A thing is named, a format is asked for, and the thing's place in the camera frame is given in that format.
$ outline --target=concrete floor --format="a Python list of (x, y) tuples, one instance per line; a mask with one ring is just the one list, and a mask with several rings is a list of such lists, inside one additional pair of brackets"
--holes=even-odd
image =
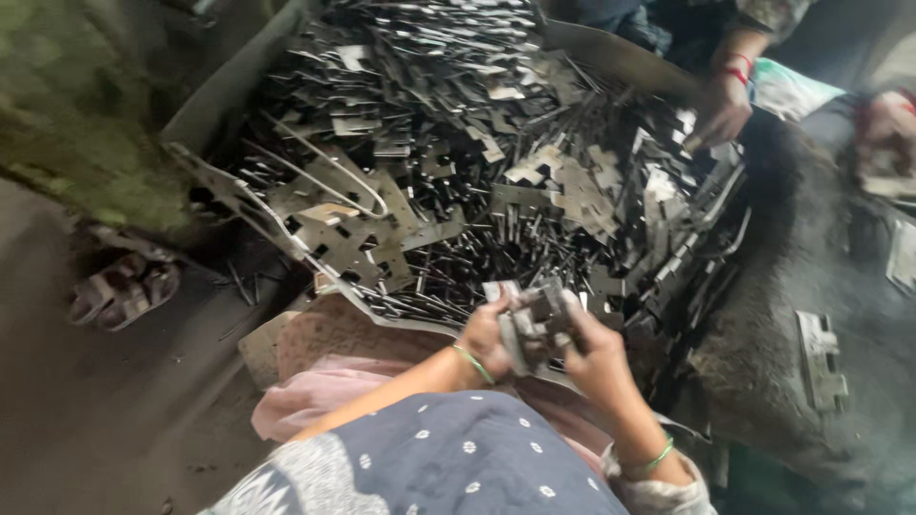
[(194, 513), (271, 450), (235, 346), (278, 306), (187, 273), (120, 333), (72, 326), (65, 213), (0, 182), (0, 220), (0, 513)]

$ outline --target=gray cloth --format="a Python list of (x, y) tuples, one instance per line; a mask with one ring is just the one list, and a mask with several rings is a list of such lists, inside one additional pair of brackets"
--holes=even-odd
[[(619, 466), (605, 454), (603, 468), (621, 481)], [(634, 506), (655, 507), (633, 513), (714, 513), (691, 470), (698, 481), (689, 487), (644, 481), (628, 489), (629, 497), (638, 497)], [(646, 499), (660, 493), (668, 500)], [(533, 409), (502, 393), (463, 391), (414, 395), (329, 433), (285, 444), (204, 513), (627, 510)]]

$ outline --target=hand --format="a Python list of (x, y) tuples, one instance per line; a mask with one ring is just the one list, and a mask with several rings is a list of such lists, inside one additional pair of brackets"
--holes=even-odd
[(858, 170), (870, 174), (876, 150), (889, 149), (898, 154), (896, 172), (913, 174), (916, 164), (916, 114), (913, 104), (897, 92), (883, 93), (863, 113), (857, 130)]
[(621, 371), (629, 374), (624, 338), (583, 309), (574, 294), (565, 293), (565, 298), (576, 337), (582, 340), (586, 349), (582, 356), (575, 345), (566, 347), (566, 375), (586, 397), (601, 402), (609, 392), (619, 390), (610, 383), (626, 379), (617, 377)]
[(496, 317), (509, 306), (509, 297), (489, 302), (474, 311), (464, 327), (458, 346), (480, 362), (494, 379), (502, 378), (512, 368), (512, 358), (499, 337)]
[(738, 137), (753, 110), (747, 86), (734, 75), (720, 73), (706, 88), (696, 128), (683, 146), (687, 152), (722, 145)]

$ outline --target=green bangle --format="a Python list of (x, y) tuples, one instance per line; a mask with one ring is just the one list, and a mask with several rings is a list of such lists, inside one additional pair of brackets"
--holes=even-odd
[(621, 463), (621, 464), (620, 464), (620, 467), (621, 467), (621, 468), (624, 468), (624, 467), (625, 467), (625, 468), (627, 468), (627, 469), (629, 469), (629, 470), (632, 470), (632, 471), (635, 471), (635, 472), (637, 472), (637, 473), (639, 473), (639, 474), (648, 474), (649, 472), (655, 470), (655, 468), (656, 468), (657, 466), (659, 466), (659, 463), (661, 463), (661, 460), (665, 459), (665, 456), (667, 456), (668, 453), (671, 452), (671, 449), (674, 448), (674, 438), (673, 438), (668, 432), (665, 432), (665, 434), (668, 435), (668, 445), (665, 446), (665, 450), (664, 450), (664, 451), (661, 451), (661, 454), (659, 455), (659, 457), (655, 458), (655, 459), (652, 460), (650, 463), (646, 463), (645, 465), (625, 466), (625, 465), (623, 465), (623, 464)]
[(471, 353), (462, 349), (458, 345), (452, 345), (452, 346), (455, 348), (455, 350), (461, 353), (462, 356), (466, 357), (467, 360), (471, 362), (471, 365), (474, 365), (474, 368), (480, 371), (480, 375), (484, 376), (484, 379), (486, 379), (486, 382), (490, 383), (491, 385), (496, 384), (496, 381), (493, 379), (493, 376), (491, 376), (490, 373), (486, 371), (486, 368), (484, 368), (484, 366), (481, 365), (479, 361), (477, 361), (476, 359), (474, 359), (473, 356), (471, 356)]

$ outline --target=metal scrap pile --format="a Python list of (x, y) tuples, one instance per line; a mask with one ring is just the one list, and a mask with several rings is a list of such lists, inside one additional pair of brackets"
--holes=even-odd
[(537, 20), (525, 0), (331, 2), (213, 163), (377, 315), (460, 329), (482, 283), (556, 275), (615, 328), (693, 287), (695, 325), (747, 224), (718, 223), (736, 150), (683, 154), (684, 113), (541, 50)]

